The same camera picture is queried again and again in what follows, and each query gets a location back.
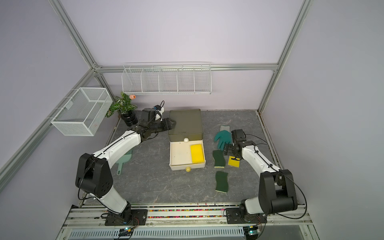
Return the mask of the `green yellow sponge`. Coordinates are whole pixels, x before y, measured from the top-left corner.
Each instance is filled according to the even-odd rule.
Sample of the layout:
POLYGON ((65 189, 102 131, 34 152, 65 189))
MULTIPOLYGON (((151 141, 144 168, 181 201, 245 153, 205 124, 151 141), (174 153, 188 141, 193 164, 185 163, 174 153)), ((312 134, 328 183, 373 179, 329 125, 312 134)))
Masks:
POLYGON ((216 191, 220 193, 227 193, 229 190, 228 173, 217 171, 215 175, 216 191))

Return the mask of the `olive three-drawer storage box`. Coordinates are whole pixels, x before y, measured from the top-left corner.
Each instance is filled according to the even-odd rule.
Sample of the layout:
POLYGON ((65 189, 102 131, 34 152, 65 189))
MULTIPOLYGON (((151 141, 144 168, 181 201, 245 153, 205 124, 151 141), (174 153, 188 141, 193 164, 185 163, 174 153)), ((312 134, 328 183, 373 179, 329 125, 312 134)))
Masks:
POLYGON ((203 124, 200 109, 172 110, 169 118, 176 122, 168 132, 170 142, 203 140, 203 124))

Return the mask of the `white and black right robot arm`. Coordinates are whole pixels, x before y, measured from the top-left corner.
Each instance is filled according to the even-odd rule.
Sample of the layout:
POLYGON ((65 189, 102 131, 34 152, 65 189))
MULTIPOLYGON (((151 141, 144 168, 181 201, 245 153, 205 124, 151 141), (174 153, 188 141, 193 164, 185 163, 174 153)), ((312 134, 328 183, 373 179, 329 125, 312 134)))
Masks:
POLYGON ((225 144, 224 155, 248 162, 260 178, 258 195, 242 201, 245 215, 280 214, 298 208, 292 173, 269 161, 254 142, 225 144))

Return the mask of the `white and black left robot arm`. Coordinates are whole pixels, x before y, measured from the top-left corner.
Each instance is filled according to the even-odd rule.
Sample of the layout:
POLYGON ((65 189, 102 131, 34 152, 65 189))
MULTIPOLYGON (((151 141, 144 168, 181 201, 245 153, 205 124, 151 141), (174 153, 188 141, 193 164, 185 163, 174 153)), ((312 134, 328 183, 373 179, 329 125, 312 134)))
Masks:
POLYGON ((128 151, 158 134, 173 129, 176 121, 163 117, 164 108, 159 105, 142 110, 142 118, 122 136, 93 154, 79 158, 75 185, 102 203, 110 213, 126 216, 130 204, 114 188, 111 168, 128 151))

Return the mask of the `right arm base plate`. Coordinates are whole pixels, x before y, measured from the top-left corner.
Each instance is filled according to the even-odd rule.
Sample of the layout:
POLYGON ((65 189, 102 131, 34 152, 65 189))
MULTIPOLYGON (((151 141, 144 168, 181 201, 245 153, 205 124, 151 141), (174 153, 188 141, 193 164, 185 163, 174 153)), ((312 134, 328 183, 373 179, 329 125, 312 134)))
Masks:
POLYGON ((227 224, 260 225, 267 222, 267 218, 263 214, 242 215, 239 208, 225 208, 223 216, 226 218, 227 224))

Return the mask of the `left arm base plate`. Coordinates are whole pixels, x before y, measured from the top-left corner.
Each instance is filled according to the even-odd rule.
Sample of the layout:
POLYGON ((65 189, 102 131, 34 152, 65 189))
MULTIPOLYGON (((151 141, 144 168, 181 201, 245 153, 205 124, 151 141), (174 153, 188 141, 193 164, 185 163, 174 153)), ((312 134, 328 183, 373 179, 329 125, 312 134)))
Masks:
POLYGON ((122 214, 108 211, 105 226, 144 226, 147 221, 148 210, 131 209, 122 214))

